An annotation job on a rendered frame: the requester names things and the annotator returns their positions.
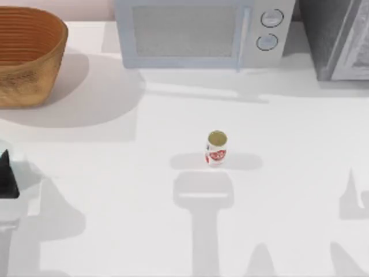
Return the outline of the red and white can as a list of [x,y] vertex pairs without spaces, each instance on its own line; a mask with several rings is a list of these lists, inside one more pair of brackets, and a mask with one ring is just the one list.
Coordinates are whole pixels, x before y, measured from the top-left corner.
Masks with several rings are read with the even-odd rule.
[[227,135],[220,130],[214,130],[208,134],[205,148],[205,160],[208,165],[222,164],[227,154],[227,142]]

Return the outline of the microwave oven door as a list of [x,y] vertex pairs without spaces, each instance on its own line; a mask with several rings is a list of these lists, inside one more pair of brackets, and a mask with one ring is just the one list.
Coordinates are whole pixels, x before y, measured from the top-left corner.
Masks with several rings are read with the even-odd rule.
[[126,68],[236,69],[254,0],[114,0]]

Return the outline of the pale microwave oven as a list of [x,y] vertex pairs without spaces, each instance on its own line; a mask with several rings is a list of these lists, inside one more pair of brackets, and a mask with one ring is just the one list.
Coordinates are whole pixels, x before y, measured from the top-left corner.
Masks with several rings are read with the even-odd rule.
[[[283,55],[289,25],[293,15],[296,0],[254,0],[248,24],[247,38],[244,45],[243,67],[246,68],[271,68],[279,64]],[[279,9],[284,14],[282,23],[274,28],[267,28],[261,24],[262,13],[267,10]],[[278,37],[278,45],[270,51],[261,51],[256,46],[260,36],[272,33]]]

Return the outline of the round microwave knob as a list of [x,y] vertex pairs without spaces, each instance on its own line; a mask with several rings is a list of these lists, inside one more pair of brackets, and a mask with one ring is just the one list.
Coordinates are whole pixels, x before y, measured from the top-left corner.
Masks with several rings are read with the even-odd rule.
[[284,19],[284,14],[279,9],[267,10],[262,13],[261,24],[267,28],[279,26]]
[[261,51],[270,51],[278,45],[278,37],[272,33],[260,36],[256,41],[256,46]]

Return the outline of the brown woven basket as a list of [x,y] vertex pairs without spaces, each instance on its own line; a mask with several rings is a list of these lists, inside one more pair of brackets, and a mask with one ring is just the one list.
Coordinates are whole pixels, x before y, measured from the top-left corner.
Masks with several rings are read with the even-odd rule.
[[50,12],[0,6],[0,108],[35,107],[47,100],[67,39],[67,25]]

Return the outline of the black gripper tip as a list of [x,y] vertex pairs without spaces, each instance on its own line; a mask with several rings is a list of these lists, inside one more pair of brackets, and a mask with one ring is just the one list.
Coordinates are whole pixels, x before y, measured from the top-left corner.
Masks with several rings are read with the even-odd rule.
[[10,165],[9,151],[0,156],[0,199],[17,199],[20,196],[17,181]]

